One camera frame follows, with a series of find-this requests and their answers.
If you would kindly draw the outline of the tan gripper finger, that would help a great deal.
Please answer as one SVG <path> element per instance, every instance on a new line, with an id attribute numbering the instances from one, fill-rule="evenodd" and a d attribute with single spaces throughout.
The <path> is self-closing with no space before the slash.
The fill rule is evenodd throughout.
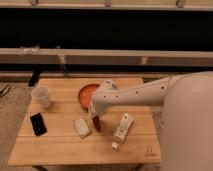
<path id="1" fill-rule="evenodd" d="M 88 114 L 89 114 L 90 121 L 92 122 L 93 121 L 93 115 L 92 115 L 92 106 L 91 106 L 91 104 L 89 105 L 89 108 L 88 108 Z"/>
<path id="2" fill-rule="evenodd" d="M 99 114 L 97 112 L 93 112 L 93 118 L 99 117 Z"/>

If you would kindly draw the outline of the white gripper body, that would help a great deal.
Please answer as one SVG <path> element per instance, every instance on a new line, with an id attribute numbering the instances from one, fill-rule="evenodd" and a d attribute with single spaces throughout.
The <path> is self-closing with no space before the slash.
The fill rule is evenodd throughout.
<path id="1" fill-rule="evenodd" d="M 92 115 L 93 112 L 97 112 L 99 116 L 102 116 L 103 113 L 107 109 L 106 102 L 106 94 L 112 93 L 114 90 L 117 90 L 118 87 L 115 82 L 112 80 L 105 80 L 102 84 L 97 88 L 97 90 L 93 93 L 91 98 L 91 106 L 92 106 Z"/>

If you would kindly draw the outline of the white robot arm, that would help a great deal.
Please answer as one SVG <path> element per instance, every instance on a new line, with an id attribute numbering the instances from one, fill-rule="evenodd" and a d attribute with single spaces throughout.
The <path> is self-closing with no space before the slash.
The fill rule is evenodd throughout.
<path id="1" fill-rule="evenodd" d="M 92 95 L 93 118 L 112 106 L 160 106 L 160 171 L 213 171 L 213 72 L 170 76 L 120 89 L 104 81 Z"/>

